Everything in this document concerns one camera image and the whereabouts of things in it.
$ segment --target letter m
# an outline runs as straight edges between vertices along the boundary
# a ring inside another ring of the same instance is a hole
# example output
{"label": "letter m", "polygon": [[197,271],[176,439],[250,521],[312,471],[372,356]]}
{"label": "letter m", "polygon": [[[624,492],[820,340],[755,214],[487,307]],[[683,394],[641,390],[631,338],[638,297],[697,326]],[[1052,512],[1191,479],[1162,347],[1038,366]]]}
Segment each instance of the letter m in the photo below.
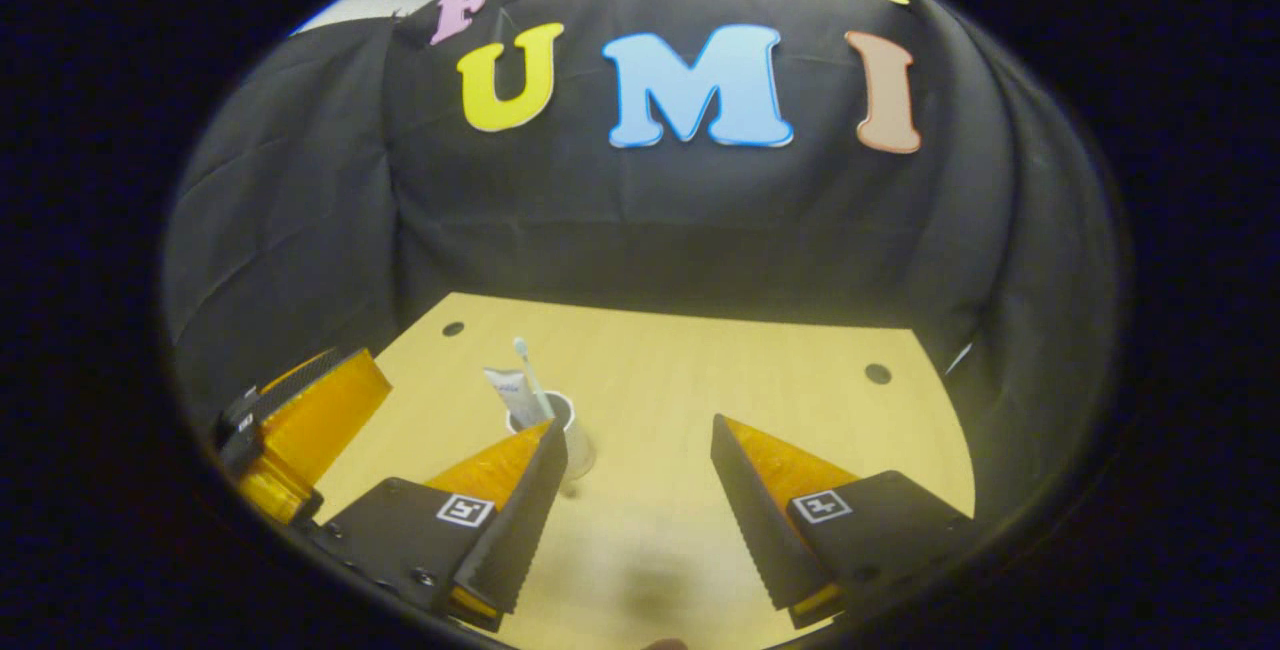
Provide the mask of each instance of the letter m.
{"label": "letter m", "polygon": [[790,143],[794,131],[778,114],[773,88],[771,52],[778,41],[772,27],[723,26],[712,32],[694,67],[653,32],[604,45],[604,58],[618,67],[618,125],[609,131],[609,145],[640,148],[662,139],[662,125],[649,113],[650,99],[687,143],[714,93],[719,115],[707,132],[717,143],[769,148]]}

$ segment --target screw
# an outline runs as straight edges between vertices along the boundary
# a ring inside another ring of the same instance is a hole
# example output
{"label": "screw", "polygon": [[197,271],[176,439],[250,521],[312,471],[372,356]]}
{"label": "screw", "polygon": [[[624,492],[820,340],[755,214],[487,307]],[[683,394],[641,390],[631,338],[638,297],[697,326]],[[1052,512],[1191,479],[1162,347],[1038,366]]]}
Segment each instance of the screw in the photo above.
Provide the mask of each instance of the screw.
{"label": "screw", "polygon": [[419,585],[425,585],[426,587],[435,587],[435,576],[426,572],[422,568],[413,568],[413,582]]}

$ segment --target white cup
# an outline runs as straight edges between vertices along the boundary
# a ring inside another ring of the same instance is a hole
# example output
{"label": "white cup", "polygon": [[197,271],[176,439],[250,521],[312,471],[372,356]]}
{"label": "white cup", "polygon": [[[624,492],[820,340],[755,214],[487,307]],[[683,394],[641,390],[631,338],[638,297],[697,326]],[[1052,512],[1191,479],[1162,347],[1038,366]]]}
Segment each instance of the white cup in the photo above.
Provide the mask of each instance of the white cup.
{"label": "white cup", "polygon": [[[564,448],[568,452],[568,462],[564,464],[564,482],[570,482],[582,477],[595,464],[595,448],[591,447],[591,440],[577,422],[573,400],[554,390],[547,390],[547,400],[556,417],[568,415],[568,422],[564,425]],[[524,426],[511,417],[511,412],[507,412],[507,430],[512,435],[524,430]]]}

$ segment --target wooden table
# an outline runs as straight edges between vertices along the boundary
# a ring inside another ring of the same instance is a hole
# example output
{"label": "wooden table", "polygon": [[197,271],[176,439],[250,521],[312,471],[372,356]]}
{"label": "wooden table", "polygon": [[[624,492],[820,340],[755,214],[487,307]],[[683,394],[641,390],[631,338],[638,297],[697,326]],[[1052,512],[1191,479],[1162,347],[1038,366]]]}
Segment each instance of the wooden table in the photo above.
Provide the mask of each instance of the wooden table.
{"label": "wooden table", "polygon": [[[465,330],[445,337],[449,322]],[[577,495],[552,507],[516,613],[497,633],[508,645],[640,650],[675,636],[713,650],[803,635],[769,604],[712,467],[716,413],[858,476],[899,470],[973,514],[960,422],[910,330],[454,293],[378,356],[394,389],[319,482],[317,519],[384,477],[426,481],[500,440],[504,407],[481,367],[518,367],[517,335],[543,386],[572,398],[596,459]],[[869,363],[892,380],[870,381]]]}

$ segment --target orange letter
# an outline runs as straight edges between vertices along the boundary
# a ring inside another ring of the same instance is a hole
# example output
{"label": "orange letter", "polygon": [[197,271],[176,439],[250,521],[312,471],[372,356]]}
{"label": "orange letter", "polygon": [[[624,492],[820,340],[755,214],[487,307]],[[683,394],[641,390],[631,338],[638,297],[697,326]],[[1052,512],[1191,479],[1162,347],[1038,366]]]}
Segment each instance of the orange letter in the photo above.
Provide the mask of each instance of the orange letter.
{"label": "orange letter", "polygon": [[868,148],[914,154],[920,148],[920,134],[911,125],[911,88],[906,81],[911,54],[867,32],[845,32],[845,41],[861,54],[867,68],[867,120],[859,123],[858,138]]}

